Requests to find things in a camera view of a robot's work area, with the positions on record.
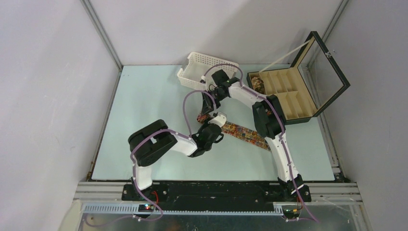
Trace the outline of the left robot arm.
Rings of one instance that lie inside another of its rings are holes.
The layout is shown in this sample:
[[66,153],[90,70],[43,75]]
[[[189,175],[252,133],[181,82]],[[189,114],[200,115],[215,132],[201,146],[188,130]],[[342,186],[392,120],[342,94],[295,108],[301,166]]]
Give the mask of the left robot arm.
[[133,162],[133,193],[140,200],[147,200],[152,194],[152,165],[169,151],[179,152],[188,157],[198,157],[212,149],[224,135],[226,123],[223,115],[204,121],[199,130],[190,137],[168,127],[158,119],[130,135],[128,143]]

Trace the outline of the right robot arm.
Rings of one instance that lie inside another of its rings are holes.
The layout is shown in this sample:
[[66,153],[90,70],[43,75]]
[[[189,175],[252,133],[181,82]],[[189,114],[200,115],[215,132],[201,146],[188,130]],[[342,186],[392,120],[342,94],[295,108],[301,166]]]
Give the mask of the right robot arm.
[[304,181],[293,162],[286,139],[286,118],[276,96],[258,93],[236,77],[229,78],[222,69],[210,78],[204,78],[206,89],[202,93],[203,106],[201,115],[215,118],[214,112],[225,98],[236,99],[248,106],[254,117],[255,130],[265,139],[271,149],[278,168],[280,196],[285,201],[292,201],[304,187]]

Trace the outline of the colourful patterned tie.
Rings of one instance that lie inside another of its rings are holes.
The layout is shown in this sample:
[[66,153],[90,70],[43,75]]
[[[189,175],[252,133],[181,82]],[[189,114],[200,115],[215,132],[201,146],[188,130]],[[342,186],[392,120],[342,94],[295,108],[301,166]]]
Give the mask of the colourful patterned tie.
[[[204,126],[206,122],[209,122],[213,118],[214,116],[211,116],[211,114],[199,114],[197,116],[197,121]],[[271,150],[266,140],[261,137],[255,130],[242,127],[229,121],[226,121],[225,124],[221,127],[221,134],[228,134],[241,141],[247,142],[267,151]]]

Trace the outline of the white perforated plastic basket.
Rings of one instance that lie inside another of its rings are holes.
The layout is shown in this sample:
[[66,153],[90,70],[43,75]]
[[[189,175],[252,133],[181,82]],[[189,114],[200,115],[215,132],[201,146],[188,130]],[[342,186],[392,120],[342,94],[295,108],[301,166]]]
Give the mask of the white perforated plastic basket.
[[205,90],[205,81],[202,80],[202,76],[205,75],[206,77],[211,77],[215,71],[222,69],[226,72],[229,78],[232,78],[238,71],[236,67],[229,65],[212,68],[217,64],[232,64],[239,66],[232,61],[193,51],[188,55],[185,64],[179,69],[177,73],[178,80],[182,86],[190,89]]

